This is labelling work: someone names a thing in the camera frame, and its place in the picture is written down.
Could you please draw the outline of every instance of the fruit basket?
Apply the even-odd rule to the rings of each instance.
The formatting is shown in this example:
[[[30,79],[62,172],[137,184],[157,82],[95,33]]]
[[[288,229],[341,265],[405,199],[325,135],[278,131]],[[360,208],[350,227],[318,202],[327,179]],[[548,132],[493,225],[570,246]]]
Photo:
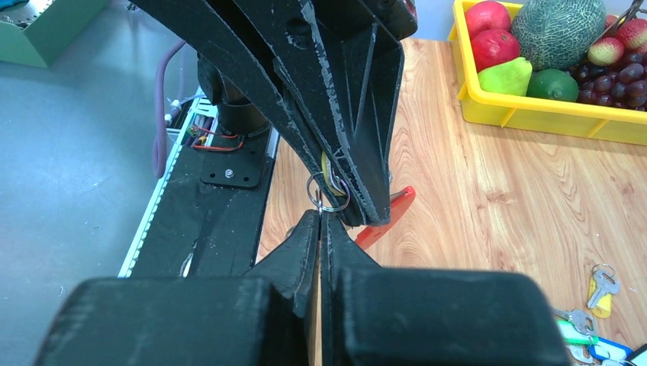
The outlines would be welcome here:
[[[647,146],[647,112],[501,95],[482,90],[465,21],[465,12],[478,2],[455,1],[455,23],[449,35],[460,85],[458,98],[466,121]],[[512,18],[522,7],[520,4],[501,4]]]

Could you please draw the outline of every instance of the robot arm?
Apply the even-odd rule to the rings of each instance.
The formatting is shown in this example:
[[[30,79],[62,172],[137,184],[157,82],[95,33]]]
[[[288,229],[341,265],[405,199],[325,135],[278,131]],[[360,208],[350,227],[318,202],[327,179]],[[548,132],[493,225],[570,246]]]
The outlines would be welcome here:
[[[213,104],[253,105],[330,202],[349,202],[347,225],[389,222],[388,154],[400,40],[417,29],[412,0],[133,3],[198,51],[198,78]]]

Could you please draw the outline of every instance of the grape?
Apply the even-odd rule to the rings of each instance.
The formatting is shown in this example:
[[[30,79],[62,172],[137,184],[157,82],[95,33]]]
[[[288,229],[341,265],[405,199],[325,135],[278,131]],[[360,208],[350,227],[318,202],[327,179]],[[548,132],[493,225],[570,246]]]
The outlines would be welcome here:
[[[584,104],[595,104],[597,102],[597,93],[593,90],[581,90],[578,101]]]
[[[620,74],[618,74],[618,79],[621,82],[629,84],[630,82],[634,82],[640,79],[644,71],[645,68],[641,64],[632,63],[624,68],[623,71],[620,72]]]
[[[607,73],[607,76],[609,76],[609,79],[611,79],[612,84],[615,84],[618,81],[618,72],[609,71]]]
[[[623,61],[625,63],[642,63],[642,55],[640,53],[627,53]]]
[[[575,75],[575,80],[577,80],[580,83],[585,83],[589,80],[591,80],[591,76],[589,75],[590,71],[588,69],[588,66],[583,65],[580,67],[578,70],[578,73]]]
[[[629,86],[627,86],[627,94],[634,98],[647,95],[647,82],[644,82],[642,80],[632,82],[631,84],[629,84]]]
[[[588,70],[589,70],[589,76],[591,77],[591,79],[596,79],[597,77],[607,73],[607,68],[606,67],[597,66],[597,65],[593,65],[593,64],[589,65]]]
[[[627,99],[627,107],[640,107],[647,101],[647,95],[643,95],[638,98],[629,98]]]
[[[617,84],[615,84],[614,86],[611,87],[611,95],[615,99],[624,98],[624,96],[626,95],[626,89],[627,89],[626,84],[623,84],[622,82],[619,82],[619,83],[617,83]]]
[[[617,72],[619,72],[624,68],[625,68],[625,63],[622,60],[618,61],[617,63],[613,63],[609,66],[609,70],[617,71]]]
[[[611,90],[611,78],[606,75],[602,75],[595,79],[593,88],[596,92],[604,93]]]
[[[602,94],[601,96],[597,97],[597,105],[610,107],[611,105],[613,105],[613,98],[611,98],[611,95]]]

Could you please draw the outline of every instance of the green pear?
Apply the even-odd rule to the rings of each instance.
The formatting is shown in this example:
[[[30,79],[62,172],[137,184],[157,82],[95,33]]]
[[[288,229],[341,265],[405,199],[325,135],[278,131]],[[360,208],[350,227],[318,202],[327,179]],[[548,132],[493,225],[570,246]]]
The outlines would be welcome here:
[[[533,65],[530,61],[517,57],[481,71],[478,74],[478,82],[486,92],[524,97],[532,75]]]

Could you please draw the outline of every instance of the green box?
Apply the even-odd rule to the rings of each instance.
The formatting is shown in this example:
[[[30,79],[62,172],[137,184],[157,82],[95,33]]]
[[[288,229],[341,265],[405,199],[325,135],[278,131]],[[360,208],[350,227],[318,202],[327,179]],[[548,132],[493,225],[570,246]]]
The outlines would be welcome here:
[[[109,1],[56,0],[25,29],[0,21],[0,61],[50,66]]]

